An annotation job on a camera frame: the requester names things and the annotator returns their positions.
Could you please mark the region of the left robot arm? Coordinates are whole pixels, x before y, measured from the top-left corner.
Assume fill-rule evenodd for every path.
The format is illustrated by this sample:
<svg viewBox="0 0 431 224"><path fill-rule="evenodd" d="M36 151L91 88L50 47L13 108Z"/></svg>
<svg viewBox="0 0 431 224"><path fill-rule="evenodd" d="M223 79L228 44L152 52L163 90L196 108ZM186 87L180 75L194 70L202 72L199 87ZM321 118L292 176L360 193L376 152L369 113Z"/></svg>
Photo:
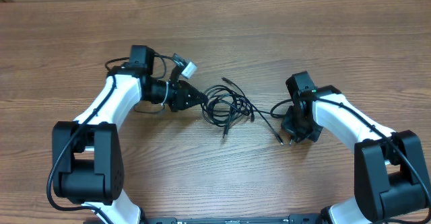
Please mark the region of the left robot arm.
<svg viewBox="0 0 431 224"><path fill-rule="evenodd" d="M91 210L101 223L146 223L124 189L119 129L142 101L178 112L206 103L207 97L187 83L196 64L177 54L133 45L128 57L105 67L105 86L89 108L53 127L46 197L58 211Z"/></svg>

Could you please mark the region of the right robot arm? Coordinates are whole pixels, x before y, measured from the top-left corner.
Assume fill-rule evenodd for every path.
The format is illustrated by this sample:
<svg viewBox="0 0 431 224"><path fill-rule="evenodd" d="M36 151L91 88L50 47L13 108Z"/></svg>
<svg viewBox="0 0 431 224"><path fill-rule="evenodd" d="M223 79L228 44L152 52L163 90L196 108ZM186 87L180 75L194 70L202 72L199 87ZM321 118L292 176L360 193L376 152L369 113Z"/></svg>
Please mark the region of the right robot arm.
<svg viewBox="0 0 431 224"><path fill-rule="evenodd" d="M415 133L377 123L336 87L317 87L306 71L286 87L292 105L281 127L292 142L315 142L327 129L354 154L354 195L325 207L317 223L400 223L401 215L430 209L430 177Z"/></svg>

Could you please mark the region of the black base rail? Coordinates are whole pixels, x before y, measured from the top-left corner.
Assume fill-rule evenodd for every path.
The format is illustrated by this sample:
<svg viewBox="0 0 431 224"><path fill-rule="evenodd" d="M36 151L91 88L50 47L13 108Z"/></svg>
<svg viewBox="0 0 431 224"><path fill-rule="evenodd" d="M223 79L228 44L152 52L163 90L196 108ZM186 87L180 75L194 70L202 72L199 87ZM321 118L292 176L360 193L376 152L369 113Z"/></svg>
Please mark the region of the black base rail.
<svg viewBox="0 0 431 224"><path fill-rule="evenodd" d="M145 224L329 224L317 213L291 214L287 217L229 217L176 219L174 217L145 218Z"/></svg>

